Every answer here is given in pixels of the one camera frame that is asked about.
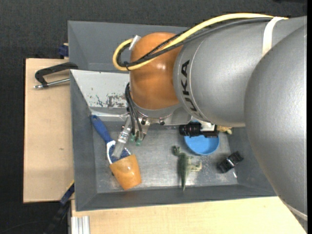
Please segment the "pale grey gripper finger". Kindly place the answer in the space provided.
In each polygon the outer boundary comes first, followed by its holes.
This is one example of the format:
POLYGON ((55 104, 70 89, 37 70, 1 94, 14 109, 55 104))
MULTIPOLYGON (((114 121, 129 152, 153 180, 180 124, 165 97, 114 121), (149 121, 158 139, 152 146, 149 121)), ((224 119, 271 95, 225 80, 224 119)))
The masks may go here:
POLYGON ((114 156, 115 158, 120 158, 121 153, 122 153, 122 151, 123 151, 123 149, 125 147, 125 144, 128 141, 128 138, 129 138, 129 133, 128 132, 122 131, 119 134, 119 137, 118 137, 118 139, 116 141, 115 148, 114 148, 114 151, 112 153, 112 156, 114 156))

